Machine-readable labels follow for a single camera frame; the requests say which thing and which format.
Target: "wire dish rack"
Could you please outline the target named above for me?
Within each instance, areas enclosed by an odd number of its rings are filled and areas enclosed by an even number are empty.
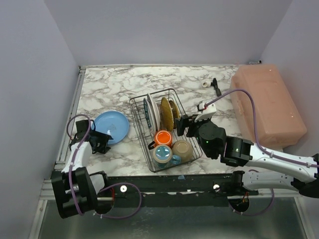
[[[181,104],[180,99],[179,99],[179,97],[174,89],[161,90],[161,91],[150,93],[150,95],[154,98],[158,107],[160,106],[160,101],[161,101],[162,97],[166,97],[168,100],[173,100],[176,103],[180,116],[186,114],[186,112],[183,108],[183,105]],[[154,163],[153,156],[152,156],[152,150],[148,149],[148,145],[153,141],[153,138],[151,136],[150,129],[148,128],[148,124],[147,124],[147,121],[145,118],[145,113],[144,113],[143,100],[146,97],[147,97],[147,95],[137,96],[137,97],[131,98],[129,100],[129,102],[130,102],[130,106],[131,106],[132,113],[133,113],[134,128],[135,128],[136,134],[138,135],[138,139],[140,141],[140,145],[142,147],[142,151],[143,151],[143,154],[145,156],[145,160],[146,160],[146,163],[149,167],[149,170],[151,172],[155,173],[155,172],[167,170],[169,168],[173,168],[173,167],[176,167],[176,166],[179,166],[182,164],[190,163],[190,162],[193,162],[196,159],[200,158],[203,155],[203,152],[202,152],[200,146],[198,145],[197,141],[193,137],[191,137],[191,138],[186,137],[188,129],[185,129],[184,135],[182,135],[182,136],[177,136],[176,129],[174,129],[172,132],[173,143],[176,142],[177,140],[188,141],[193,147],[192,158],[187,162],[182,162],[181,164],[178,164],[178,165],[168,165],[165,168],[159,168]]]

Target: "plastic tub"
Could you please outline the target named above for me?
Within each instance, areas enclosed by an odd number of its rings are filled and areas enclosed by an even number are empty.
[[[275,65],[245,65],[232,77],[231,89],[242,88],[256,105],[257,131],[260,143],[279,149],[296,144],[307,128]],[[230,94],[243,138],[255,141],[253,112],[243,92]]]

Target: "marble countertop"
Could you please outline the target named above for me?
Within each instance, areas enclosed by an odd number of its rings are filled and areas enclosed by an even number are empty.
[[[90,157],[89,173],[105,171],[109,176],[155,175],[149,171],[136,131],[129,99],[166,88],[174,88],[187,114],[196,113],[199,101],[216,97],[212,87],[203,88],[204,80],[216,78],[221,92],[229,89],[231,77],[238,66],[127,66],[87,68],[77,114],[95,119],[105,111],[120,111],[130,122],[128,135],[111,145],[105,155]],[[229,96],[216,104],[212,121],[226,129],[227,135],[241,136]],[[203,155],[185,165],[168,169],[157,175],[206,174],[231,172],[235,168]]]

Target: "white wall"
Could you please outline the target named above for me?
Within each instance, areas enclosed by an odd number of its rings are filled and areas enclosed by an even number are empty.
[[[259,60],[292,0],[45,0],[80,65]]]
[[[319,1],[293,0],[265,49],[264,62],[275,63],[308,128],[286,152],[319,153]],[[319,238],[319,200],[305,198],[312,228]]]
[[[27,238],[78,67],[43,0],[0,2],[0,238]]]

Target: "dish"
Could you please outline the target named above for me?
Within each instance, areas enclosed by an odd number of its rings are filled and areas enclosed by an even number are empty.
[[[169,101],[171,111],[173,113],[173,120],[174,120],[174,128],[177,128],[177,125],[175,123],[175,119],[180,119],[179,111],[178,111],[178,106],[176,103],[172,100]]]
[[[152,110],[150,102],[146,98],[144,98],[143,103],[144,103],[144,113],[145,113],[146,122],[148,123],[151,136],[154,137],[156,132],[156,123],[155,123],[153,110]]]
[[[155,115],[155,122],[156,122],[156,131],[160,130],[160,112],[159,109],[156,105],[155,100],[153,99],[153,97],[150,94],[147,94],[148,97],[148,101],[151,103],[154,115]]]
[[[163,115],[164,126],[168,131],[173,131],[174,118],[168,99],[163,97],[160,102],[160,108]]]
[[[182,163],[188,162],[193,156],[193,147],[186,140],[178,140],[174,143],[172,152],[181,157]]]
[[[129,132],[130,124],[124,114],[118,111],[107,111],[96,117],[95,130],[112,136],[108,145],[120,142]]]

